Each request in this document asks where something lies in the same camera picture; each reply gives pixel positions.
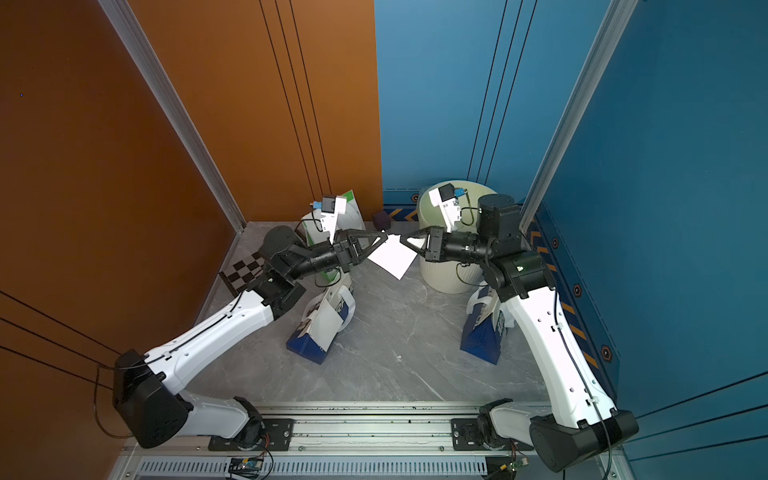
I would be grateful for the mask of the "white receipt bag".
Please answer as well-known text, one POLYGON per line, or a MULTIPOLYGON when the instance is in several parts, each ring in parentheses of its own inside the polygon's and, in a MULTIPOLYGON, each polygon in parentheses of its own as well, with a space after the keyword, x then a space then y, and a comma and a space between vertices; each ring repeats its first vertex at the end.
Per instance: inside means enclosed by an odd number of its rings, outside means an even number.
POLYGON ((400 235, 390 234, 368 259, 397 280, 401 280, 416 257, 417 253, 401 242, 400 235))
POLYGON ((325 356, 339 332, 345 325, 349 315, 349 306, 338 292, 328 290, 317 308, 310 315, 311 321, 306 333, 313 344, 325 356))

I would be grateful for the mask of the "blue white bag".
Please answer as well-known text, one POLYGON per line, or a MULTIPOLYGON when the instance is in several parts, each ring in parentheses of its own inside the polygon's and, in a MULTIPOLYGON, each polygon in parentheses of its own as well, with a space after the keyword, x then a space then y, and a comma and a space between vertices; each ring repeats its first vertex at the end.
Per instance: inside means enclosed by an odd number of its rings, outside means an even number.
POLYGON ((286 341, 286 348, 316 364, 322 364, 339 332, 351 322, 356 301, 350 285, 340 282, 313 298, 302 321, 286 341))
POLYGON ((482 284, 467 303, 460 349, 485 362, 496 365, 508 329, 515 326, 512 315, 502 306, 495 290, 482 284))

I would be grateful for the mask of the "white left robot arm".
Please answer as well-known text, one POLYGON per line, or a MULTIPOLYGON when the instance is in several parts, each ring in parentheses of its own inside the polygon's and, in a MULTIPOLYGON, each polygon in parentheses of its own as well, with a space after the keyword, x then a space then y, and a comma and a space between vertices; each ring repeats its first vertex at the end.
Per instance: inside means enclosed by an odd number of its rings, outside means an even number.
POLYGON ((245 337, 289 312, 303 296, 301 279, 362 263, 387 239, 383 232, 341 230, 334 241, 307 245, 290 227, 272 228, 257 252, 258 270, 219 312, 145 354, 131 349, 115 362, 115 410, 144 449, 179 436, 218 437, 251 449, 263 420, 246 399, 187 392, 187 384, 245 337))

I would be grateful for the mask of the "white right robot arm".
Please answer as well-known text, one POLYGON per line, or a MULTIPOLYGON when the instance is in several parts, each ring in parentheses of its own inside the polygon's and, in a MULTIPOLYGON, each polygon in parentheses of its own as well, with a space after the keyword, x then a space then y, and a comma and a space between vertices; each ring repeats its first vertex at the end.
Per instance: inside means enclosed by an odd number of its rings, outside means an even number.
POLYGON ((473 232, 431 226, 405 235, 402 245, 427 262, 480 266, 493 308, 522 331, 549 396, 546 410, 512 400, 481 408, 478 430, 488 449, 532 447, 558 473, 612 449, 635 435, 635 416, 615 406, 596 380, 566 320, 553 272, 526 247, 519 229, 521 208, 502 194, 477 202, 473 232))

